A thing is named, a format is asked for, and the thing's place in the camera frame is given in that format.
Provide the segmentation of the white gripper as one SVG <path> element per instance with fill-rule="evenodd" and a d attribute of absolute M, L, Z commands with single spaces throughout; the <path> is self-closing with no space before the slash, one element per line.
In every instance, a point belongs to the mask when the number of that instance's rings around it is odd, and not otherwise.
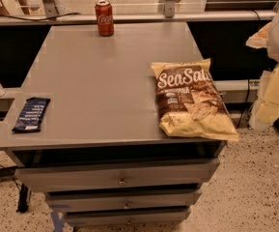
<path fill-rule="evenodd" d="M 279 63 L 279 11 L 276 16 L 246 41 L 252 48 L 267 48 L 267 55 Z M 279 118 L 279 64 L 272 72 L 264 71 L 257 99 L 253 104 L 249 126 L 264 130 Z"/>

